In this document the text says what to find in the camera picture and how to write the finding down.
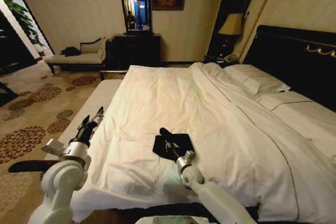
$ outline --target upholstered bench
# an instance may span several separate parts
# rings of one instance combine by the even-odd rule
[[[103,69],[107,61],[107,45],[110,40],[98,39],[94,42],[82,42],[80,51],[82,54],[76,56],[52,55],[44,57],[45,63],[52,73],[55,73],[54,66],[61,67],[95,67]]]

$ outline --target wooden headboard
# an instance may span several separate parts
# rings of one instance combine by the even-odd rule
[[[335,33],[260,25],[243,64],[336,112]]]

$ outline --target bed runner stitching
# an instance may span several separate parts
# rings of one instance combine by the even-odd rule
[[[282,105],[282,104],[301,103],[301,102],[312,102],[312,101],[310,100],[310,101],[299,101],[299,102],[283,102],[283,103],[280,103],[280,104],[276,105],[276,106],[275,106],[273,109],[271,109],[270,111],[275,110],[277,107],[279,107],[279,106]]]
[[[230,102],[232,103],[232,101],[209,79],[209,77],[203,72],[203,70],[201,69],[199,63],[197,63],[200,71],[202,72],[202,74],[209,80],[209,82],[220,92],[222,93],[223,96],[225,96],[225,98]],[[300,206],[299,206],[299,199],[298,199],[298,194],[297,194],[297,190],[296,190],[296,184],[295,184],[295,180],[294,180],[294,176],[293,176],[293,171],[292,171],[292,168],[288,162],[288,159],[287,157],[285,156],[285,154],[283,153],[283,151],[281,150],[281,148],[279,147],[279,145],[274,141],[274,139],[268,135],[265,131],[263,131],[261,128],[259,128],[253,121],[252,119],[237,105],[233,104],[234,106],[236,106],[237,108],[239,108],[242,113],[251,121],[251,123],[257,127],[258,129],[260,129],[265,135],[267,135],[271,140],[272,142],[275,144],[275,146],[277,147],[277,149],[280,151],[280,153],[282,154],[283,158],[285,159],[286,163],[287,163],[287,166],[289,168],[289,171],[290,171],[290,177],[291,177],[291,180],[292,180],[292,185],[293,185],[293,190],[294,190],[294,196],[295,196],[295,202],[296,202],[296,208],[297,208],[297,215],[296,215],[296,218],[294,219],[294,221],[298,221],[299,218],[300,218]]]
[[[249,77],[247,77],[247,78],[242,82],[242,84],[243,84],[247,79],[252,78],[252,77],[267,77],[267,76],[270,76],[270,75],[269,75],[269,74],[264,74],[264,75],[262,75],[262,76],[249,76]]]

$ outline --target wallpaper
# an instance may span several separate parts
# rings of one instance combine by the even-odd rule
[[[198,61],[206,54],[221,0],[185,0],[182,11],[152,11],[163,61]],[[125,32],[121,0],[26,0],[55,53],[81,41]]]
[[[334,5],[334,0],[267,0],[253,29],[253,23],[264,1],[251,0],[248,8],[250,14],[244,20],[243,35],[235,45],[234,50],[238,56],[241,54],[241,61],[252,44],[259,25],[336,32],[336,5]],[[252,35],[246,43],[251,29],[253,29]]]

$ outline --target floral carpet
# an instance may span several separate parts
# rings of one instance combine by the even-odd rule
[[[109,74],[106,79],[123,77]],[[52,74],[42,60],[0,81],[19,94],[0,108],[0,223],[27,223],[44,196],[41,173],[14,174],[8,168],[19,161],[44,159],[41,147],[61,135],[100,77],[97,71]]]

